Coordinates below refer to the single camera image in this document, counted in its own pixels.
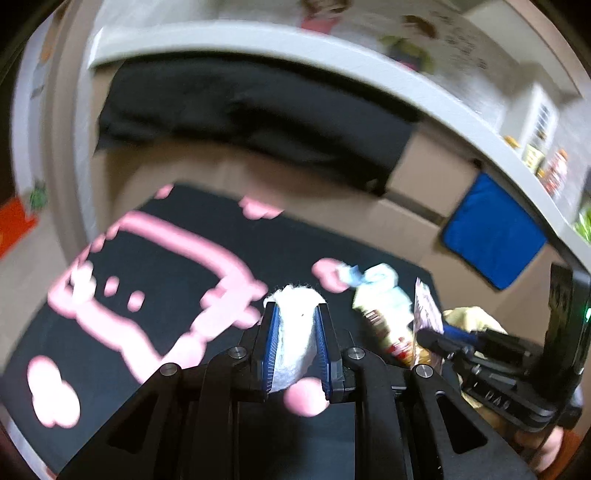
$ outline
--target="snack package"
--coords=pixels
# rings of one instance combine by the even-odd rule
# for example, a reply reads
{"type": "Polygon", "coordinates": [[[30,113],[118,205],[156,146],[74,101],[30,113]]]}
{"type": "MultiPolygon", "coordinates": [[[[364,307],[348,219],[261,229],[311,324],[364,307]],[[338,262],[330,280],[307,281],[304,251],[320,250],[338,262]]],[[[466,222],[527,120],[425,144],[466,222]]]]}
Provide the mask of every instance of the snack package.
{"type": "Polygon", "coordinates": [[[429,287],[420,278],[417,278],[414,289],[413,367],[418,364],[428,363],[441,375],[443,358],[425,350],[417,343],[417,332],[423,328],[430,328],[436,332],[443,333],[441,312],[437,308],[437,305],[435,305],[429,287]]]}
{"type": "Polygon", "coordinates": [[[374,331],[380,347],[407,367],[413,362],[412,301],[397,286],[398,274],[386,264],[365,271],[353,299],[374,331]]]}

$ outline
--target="white tissue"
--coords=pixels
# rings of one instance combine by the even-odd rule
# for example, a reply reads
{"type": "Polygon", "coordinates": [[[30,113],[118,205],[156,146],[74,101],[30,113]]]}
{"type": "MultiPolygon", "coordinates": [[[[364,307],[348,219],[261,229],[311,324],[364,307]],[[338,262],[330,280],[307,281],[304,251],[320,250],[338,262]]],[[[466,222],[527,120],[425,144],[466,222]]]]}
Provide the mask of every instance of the white tissue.
{"type": "Polygon", "coordinates": [[[265,298],[274,301],[281,320],[271,392],[283,390],[304,376],[316,356],[314,309],[324,298],[313,288],[286,286],[265,298]]]}

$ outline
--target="white shelf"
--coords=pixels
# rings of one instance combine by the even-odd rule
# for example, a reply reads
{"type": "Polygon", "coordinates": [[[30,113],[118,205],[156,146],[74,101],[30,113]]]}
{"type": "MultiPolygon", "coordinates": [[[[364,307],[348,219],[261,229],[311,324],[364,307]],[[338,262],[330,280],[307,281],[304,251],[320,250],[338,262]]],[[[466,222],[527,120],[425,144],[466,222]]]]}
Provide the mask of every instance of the white shelf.
{"type": "Polygon", "coordinates": [[[487,0],[464,17],[521,64],[538,64],[567,97],[589,76],[568,42],[530,0],[487,0]]]}
{"type": "Polygon", "coordinates": [[[104,28],[94,39],[89,68],[177,51],[234,52],[293,61],[344,75],[402,99],[460,135],[493,162],[591,271],[591,248],[572,230],[513,149],[477,114],[422,75],[379,53],[329,35],[245,21],[104,28]]]}

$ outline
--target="metal screw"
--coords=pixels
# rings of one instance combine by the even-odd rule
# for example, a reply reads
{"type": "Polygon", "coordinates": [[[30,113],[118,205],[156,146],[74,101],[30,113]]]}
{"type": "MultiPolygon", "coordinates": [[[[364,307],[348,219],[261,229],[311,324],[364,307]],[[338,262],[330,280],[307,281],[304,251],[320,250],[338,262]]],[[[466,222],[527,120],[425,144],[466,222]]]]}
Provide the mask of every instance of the metal screw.
{"type": "Polygon", "coordinates": [[[228,349],[228,355],[235,359],[244,358],[246,357],[246,349],[243,346],[233,346],[228,349]]]}
{"type": "Polygon", "coordinates": [[[365,350],[358,346],[352,346],[347,350],[347,356],[353,360],[361,360],[365,356],[365,350]]]}
{"type": "Polygon", "coordinates": [[[172,377],[176,372],[178,372],[177,364],[164,364],[160,367],[160,373],[165,377],[172,377]]]}
{"type": "Polygon", "coordinates": [[[429,365],[419,364],[414,369],[419,377],[429,378],[433,375],[433,369],[429,365]]]}

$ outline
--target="blue pad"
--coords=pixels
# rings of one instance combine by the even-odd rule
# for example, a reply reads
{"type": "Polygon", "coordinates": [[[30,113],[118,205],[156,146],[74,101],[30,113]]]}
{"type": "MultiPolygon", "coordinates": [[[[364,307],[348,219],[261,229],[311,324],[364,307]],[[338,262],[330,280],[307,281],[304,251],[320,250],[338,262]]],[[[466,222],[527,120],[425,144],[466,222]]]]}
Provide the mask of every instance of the blue pad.
{"type": "Polygon", "coordinates": [[[525,210],[481,173],[443,231],[443,243],[496,288],[511,285],[546,237],[525,210]]]}

